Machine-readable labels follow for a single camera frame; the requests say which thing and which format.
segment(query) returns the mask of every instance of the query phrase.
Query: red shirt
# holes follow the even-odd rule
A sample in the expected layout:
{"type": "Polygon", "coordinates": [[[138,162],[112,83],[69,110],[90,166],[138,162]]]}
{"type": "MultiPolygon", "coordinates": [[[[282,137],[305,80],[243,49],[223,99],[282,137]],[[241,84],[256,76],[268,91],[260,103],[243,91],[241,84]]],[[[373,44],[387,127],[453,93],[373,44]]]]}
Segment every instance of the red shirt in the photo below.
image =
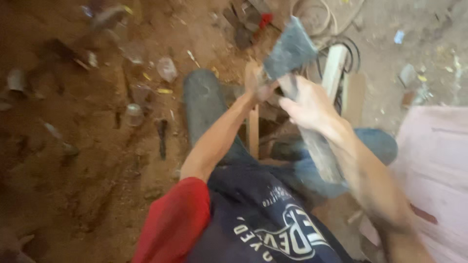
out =
{"type": "Polygon", "coordinates": [[[210,196],[189,177],[151,204],[132,263],[183,262],[210,222],[210,196]]]}

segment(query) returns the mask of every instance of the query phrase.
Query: dirt floor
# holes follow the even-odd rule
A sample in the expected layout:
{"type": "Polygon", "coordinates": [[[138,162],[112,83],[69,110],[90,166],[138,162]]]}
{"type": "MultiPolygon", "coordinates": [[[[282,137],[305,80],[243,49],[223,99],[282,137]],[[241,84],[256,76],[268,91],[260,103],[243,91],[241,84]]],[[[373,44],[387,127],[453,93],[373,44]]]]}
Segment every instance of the dirt floor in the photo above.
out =
{"type": "MultiPolygon", "coordinates": [[[[25,97],[6,97],[3,92],[2,100],[12,108],[0,111],[0,226],[9,226],[20,237],[34,234],[25,251],[38,263],[131,260],[148,206],[177,182],[189,151],[182,85],[183,77],[197,65],[187,51],[201,67],[217,71],[221,81],[242,84],[249,57],[264,58],[279,36],[267,27],[253,47],[238,50],[234,29],[221,14],[228,2],[120,1],[129,7],[140,4],[141,15],[133,8],[123,51],[105,34],[80,49],[96,54],[98,67],[89,71],[66,59],[40,64],[48,56],[44,50],[48,40],[58,38],[73,46],[88,32],[90,18],[81,7],[87,1],[0,3],[2,83],[6,85],[12,68],[44,68],[31,78],[25,97]],[[134,17],[141,20],[139,26],[133,24],[134,17]],[[131,55],[128,48],[138,50],[132,58],[141,56],[142,65],[124,58],[131,55]],[[171,57],[178,70],[170,84],[152,66],[163,56],[171,57]],[[126,86],[137,84],[173,93],[155,93],[143,124],[132,128],[124,114],[130,103],[126,86]],[[168,120],[165,161],[160,158],[156,129],[163,118],[168,120]],[[54,137],[45,123],[63,139],[54,137]],[[75,146],[78,154],[64,148],[64,142],[75,146]]],[[[327,2],[338,23],[357,4],[327,2]]],[[[103,6],[114,3],[102,1],[103,6]]],[[[361,11],[362,31],[350,27],[345,33],[361,51],[361,72],[367,78],[363,126],[397,133],[406,114],[401,107],[405,89],[397,75],[407,63],[427,79],[417,83],[429,89],[426,105],[468,104],[468,90],[463,89],[468,81],[467,10],[468,2],[460,0],[367,1],[361,11]],[[444,23],[446,14],[449,23],[444,23]],[[397,30],[406,33],[401,45],[394,43],[397,30]]],[[[327,225],[341,228],[356,210],[351,198],[343,196],[316,212],[327,225]]],[[[345,238],[343,242],[353,246],[345,238]]]]}

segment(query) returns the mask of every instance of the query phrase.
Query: navy t-shirt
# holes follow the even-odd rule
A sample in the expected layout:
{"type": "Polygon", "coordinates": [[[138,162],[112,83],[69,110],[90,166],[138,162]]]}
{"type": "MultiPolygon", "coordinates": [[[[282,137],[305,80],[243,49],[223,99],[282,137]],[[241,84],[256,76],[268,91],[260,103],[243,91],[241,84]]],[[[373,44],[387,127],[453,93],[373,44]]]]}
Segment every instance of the navy t-shirt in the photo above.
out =
{"type": "Polygon", "coordinates": [[[217,167],[211,222],[187,262],[351,263],[331,232],[261,165],[217,167]]]}

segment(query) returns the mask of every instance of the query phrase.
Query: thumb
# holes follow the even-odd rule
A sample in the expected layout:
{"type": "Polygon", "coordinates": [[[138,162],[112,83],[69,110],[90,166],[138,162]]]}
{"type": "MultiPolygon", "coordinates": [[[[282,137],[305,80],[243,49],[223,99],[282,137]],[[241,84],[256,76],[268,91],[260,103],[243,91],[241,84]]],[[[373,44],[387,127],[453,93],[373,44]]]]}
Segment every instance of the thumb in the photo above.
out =
{"type": "Polygon", "coordinates": [[[302,112],[299,104],[288,98],[280,98],[278,102],[281,108],[283,108],[292,119],[297,121],[302,112]]]}

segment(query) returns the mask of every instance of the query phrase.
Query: jeans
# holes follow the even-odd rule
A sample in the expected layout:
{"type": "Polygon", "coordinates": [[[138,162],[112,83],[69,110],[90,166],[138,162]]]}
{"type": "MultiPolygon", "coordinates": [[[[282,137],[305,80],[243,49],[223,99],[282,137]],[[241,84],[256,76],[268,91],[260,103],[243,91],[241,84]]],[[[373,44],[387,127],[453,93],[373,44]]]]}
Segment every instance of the jeans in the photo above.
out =
{"type": "MultiPolygon", "coordinates": [[[[185,77],[183,89],[189,141],[193,147],[203,133],[227,111],[227,106],[220,83],[210,70],[192,71],[185,77]]],[[[398,147],[389,134],[382,130],[367,128],[354,131],[385,165],[390,164],[396,158],[398,147]]],[[[332,198],[348,191],[346,182],[333,184],[322,180],[300,137],[290,140],[287,144],[280,144],[278,147],[276,149],[273,147],[273,155],[276,152],[279,152],[277,155],[286,152],[286,156],[283,154],[281,158],[294,162],[281,167],[262,165],[248,153],[239,136],[236,136],[231,148],[218,165],[262,166],[293,190],[301,191],[300,188],[303,191],[305,188],[323,197],[332,198]]]]}

